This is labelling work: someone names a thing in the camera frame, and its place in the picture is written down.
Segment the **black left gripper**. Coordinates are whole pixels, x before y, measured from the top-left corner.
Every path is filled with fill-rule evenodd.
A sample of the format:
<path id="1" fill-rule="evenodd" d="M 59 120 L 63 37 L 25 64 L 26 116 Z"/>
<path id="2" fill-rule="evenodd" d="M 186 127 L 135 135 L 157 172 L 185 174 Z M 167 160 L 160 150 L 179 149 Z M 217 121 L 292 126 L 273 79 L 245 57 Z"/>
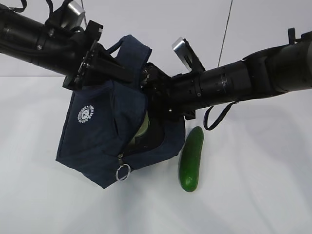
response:
<path id="1" fill-rule="evenodd" d="M 132 83 L 134 75 L 121 66 L 98 42 L 103 25 L 90 20 L 83 32 L 72 39 L 76 43 L 73 71 L 66 75 L 63 88 L 81 90 L 87 86 L 100 85 L 108 80 Z"/>

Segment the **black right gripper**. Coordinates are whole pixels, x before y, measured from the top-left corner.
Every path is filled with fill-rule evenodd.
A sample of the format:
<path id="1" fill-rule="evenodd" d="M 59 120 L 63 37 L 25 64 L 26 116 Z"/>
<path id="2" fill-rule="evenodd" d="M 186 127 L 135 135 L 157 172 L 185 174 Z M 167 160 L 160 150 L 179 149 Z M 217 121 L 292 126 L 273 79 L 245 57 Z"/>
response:
<path id="1" fill-rule="evenodd" d="M 142 91 L 148 98 L 148 111 L 152 117 L 178 121 L 180 117 L 193 120 L 196 117 L 196 73 L 168 76 L 149 62 L 142 72 Z"/>

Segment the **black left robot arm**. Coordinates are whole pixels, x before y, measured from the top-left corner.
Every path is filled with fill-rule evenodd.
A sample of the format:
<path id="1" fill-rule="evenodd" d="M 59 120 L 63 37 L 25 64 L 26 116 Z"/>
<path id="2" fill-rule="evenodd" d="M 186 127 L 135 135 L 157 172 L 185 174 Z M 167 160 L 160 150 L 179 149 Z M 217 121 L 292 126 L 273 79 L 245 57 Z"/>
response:
<path id="1" fill-rule="evenodd" d="M 82 90 L 107 80 L 130 84 L 134 75 L 100 43 L 103 25 L 89 21 L 86 29 L 56 24 L 58 9 L 42 24 L 12 8 L 0 6 L 0 52 L 65 76 L 63 87 Z"/>

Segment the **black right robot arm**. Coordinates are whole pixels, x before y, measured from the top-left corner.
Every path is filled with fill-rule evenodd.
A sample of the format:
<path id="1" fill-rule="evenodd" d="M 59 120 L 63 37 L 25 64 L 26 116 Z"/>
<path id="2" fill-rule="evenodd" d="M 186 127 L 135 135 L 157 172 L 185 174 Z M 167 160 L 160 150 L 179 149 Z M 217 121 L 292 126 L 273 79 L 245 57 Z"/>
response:
<path id="1" fill-rule="evenodd" d="M 143 70 L 149 114 L 162 119 L 195 119 L 199 109 L 270 98 L 312 87 L 312 34 L 288 30 L 288 44 L 252 53 L 242 60 L 205 70 L 194 53 L 190 72 L 173 77 L 152 63 Z"/>

